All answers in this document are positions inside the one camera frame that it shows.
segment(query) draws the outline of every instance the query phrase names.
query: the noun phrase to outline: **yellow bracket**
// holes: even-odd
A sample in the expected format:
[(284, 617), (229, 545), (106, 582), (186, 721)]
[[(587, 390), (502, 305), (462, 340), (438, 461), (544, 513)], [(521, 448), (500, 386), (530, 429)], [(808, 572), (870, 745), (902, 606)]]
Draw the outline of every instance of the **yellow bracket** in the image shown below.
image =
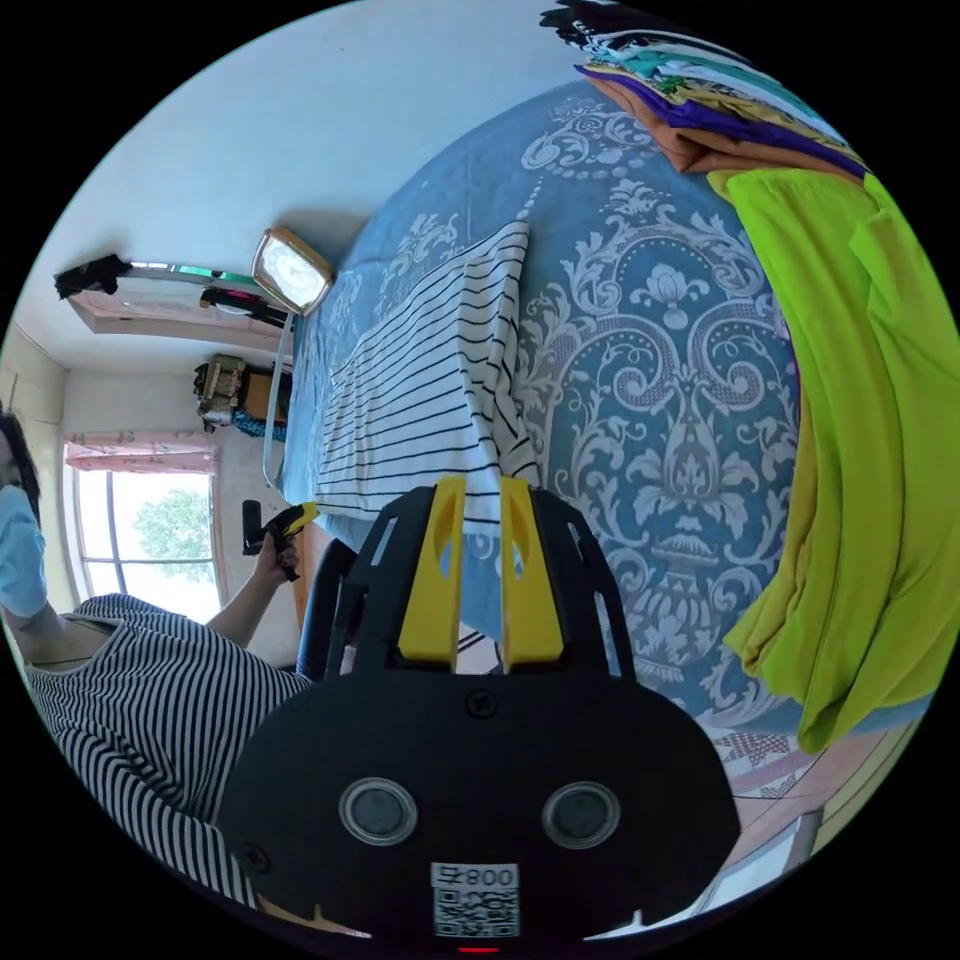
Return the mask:
[[(563, 635), (525, 480), (500, 478), (500, 528), (503, 672), (521, 664), (554, 663), (563, 652)], [(520, 554), (519, 572), (514, 549)]]
[[(446, 664), (451, 673), (457, 669), (460, 636), (466, 493), (462, 474), (437, 484), (398, 644), (405, 660)], [(450, 564), (444, 574), (441, 563), (448, 543)]]
[(313, 523), (320, 515), (317, 505), (312, 501), (310, 503), (301, 503), (300, 509), (302, 511), (300, 516), (297, 517), (293, 523), (288, 524), (287, 529), (283, 531), (285, 536), (292, 537), (298, 534), (308, 523)]

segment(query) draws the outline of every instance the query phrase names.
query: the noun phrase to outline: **striped top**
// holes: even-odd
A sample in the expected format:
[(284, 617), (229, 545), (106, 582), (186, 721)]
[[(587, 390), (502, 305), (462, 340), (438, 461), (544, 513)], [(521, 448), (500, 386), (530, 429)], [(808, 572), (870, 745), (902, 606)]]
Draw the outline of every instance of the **striped top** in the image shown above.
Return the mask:
[(467, 478), (464, 528), (500, 521), (500, 476), (540, 485), (511, 396), (528, 227), (508, 223), (424, 276), (332, 371), (317, 503), (372, 520), (441, 477)]
[(95, 597), (75, 617), (116, 622), (83, 666), (26, 668), (67, 762), (147, 853), (250, 907), (213, 822), (233, 765), (264, 718), (309, 686), (209, 627), (134, 597)]

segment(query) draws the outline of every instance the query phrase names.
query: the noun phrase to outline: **screw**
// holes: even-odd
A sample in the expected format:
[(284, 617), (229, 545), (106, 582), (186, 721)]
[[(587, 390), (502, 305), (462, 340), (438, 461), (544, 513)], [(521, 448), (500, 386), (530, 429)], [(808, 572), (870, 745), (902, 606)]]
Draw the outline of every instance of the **screw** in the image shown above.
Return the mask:
[(497, 698), (489, 690), (472, 690), (465, 706), (475, 720), (488, 720), (497, 712)]
[(255, 843), (245, 843), (241, 851), (243, 862), (256, 873), (270, 872), (270, 858)]

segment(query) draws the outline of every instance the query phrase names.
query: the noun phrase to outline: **folded clothes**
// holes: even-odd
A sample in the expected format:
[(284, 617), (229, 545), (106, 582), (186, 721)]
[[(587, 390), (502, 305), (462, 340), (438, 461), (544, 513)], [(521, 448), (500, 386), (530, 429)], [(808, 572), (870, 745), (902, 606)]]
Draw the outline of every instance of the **folded clothes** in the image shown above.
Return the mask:
[(592, 49), (596, 50), (595, 55), (604, 62), (623, 64), (624, 66), (626, 66), (626, 64), (631, 60), (638, 60), (645, 55), (656, 53), (662, 57), (674, 58), (677, 60), (683, 60), (685, 62), (693, 62), (694, 60), (700, 62), (701, 58), (705, 58), (705, 62), (707, 63), (720, 63), (727, 67), (740, 67), (747, 71), (750, 75), (759, 77), (767, 76), (767, 74), (761, 73), (756, 69), (756, 67), (752, 66), (747, 61), (737, 57), (736, 54), (728, 54), (726, 52), (721, 52), (720, 50), (707, 50), (703, 47), (696, 47), (682, 38), (651, 38), (650, 40), (645, 41), (642, 46), (634, 47), (629, 55), (625, 50), (618, 50), (614, 52), (606, 45), (606, 43), (594, 44)]
[(872, 174), (861, 188), (807, 170), (709, 181), (743, 223), (801, 376), (780, 564), (725, 642), (803, 706), (798, 739), (816, 752), (933, 693), (960, 630), (960, 339)]
[(679, 173), (797, 167), (832, 173), (857, 184), (862, 182), (862, 171), (853, 173), (846, 169), (846, 165), (841, 166), (800, 150), (737, 139), (696, 127), (672, 127), (633, 89), (608, 79), (593, 77), (585, 70), (581, 72), (597, 90), (650, 131), (664, 156)]
[(727, 111), (745, 120), (762, 120), (794, 130), (825, 146), (839, 149), (841, 153), (856, 156), (850, 145), (833, 127), (810, 114), (798, 110), (793, 104), (781, 100), (763, 90), (744, 90), (743, 85), (732, 85), (725, 80), (704, 79), (688, 76), (640, 77), (626, 67), (606, 60), (594, 59), (587, 68), (597, 76), (611, 80), (621, 78), (639, 82), (674, 106), (693, 100), (702, 106)]
[(776, 97), (782, 103), (790, 104), (812, 120), (826, 122), (808, 103), (791, 93), (779, 80), (753, 67), (737, 66), (720, 57), (695, 54), (679, 57), (669, 50), (652, 46), (629, 60), (621, 60), (605, 52), (600, 54), (600, 59), (622, 66), (646, 79), (669, 76), (690, 77), (725, 83), (754, 97), (762, 97), (766, 94)]
[[(590, 66), (578, 66), (577, 70), (591, 79), (596, 79)], [(749, 121), (733, 114), (722, 113), (687, 100), (679, 106), (668, 103), (659, 93), (644, 85), (635, 77), (623, 74), (613, 80), (609, 76), (602, 79), (626, 88), (642, 100), (658, 117), (674, 128), (699, 129), (709, 133), (721, 134), (731, 140), (746, 141), (769, 147), (792, 150), (797, 153), (825, 160), (856, 177), (863, 177), (866, 167), (859, 158), (854, 158), (846, 148), (825, 146), (809, 137), (802, 136), (785, 127), (762, 121)]]

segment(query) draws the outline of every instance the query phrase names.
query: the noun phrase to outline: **handheld device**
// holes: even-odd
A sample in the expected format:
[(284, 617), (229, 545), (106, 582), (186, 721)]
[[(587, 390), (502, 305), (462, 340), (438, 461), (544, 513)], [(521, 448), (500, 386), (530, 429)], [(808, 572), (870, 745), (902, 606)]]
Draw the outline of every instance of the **handheld device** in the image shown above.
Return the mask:
[[(266, 526), (262, 523), (262, 510), (256, 500), (244, 500), (242, 505), (243, 555), (255, 557), (263, 549), (263, 541), (270, 533), (276, 544), (277, 553), (286, 549), (290, 539), (298, 534), (308, 523), (317, 518), (315, 503), (300, 503), (281, 510)], [(286, 568), (287, 580), (291, 583), (300, 579), (300, 574), (292, 567)]]

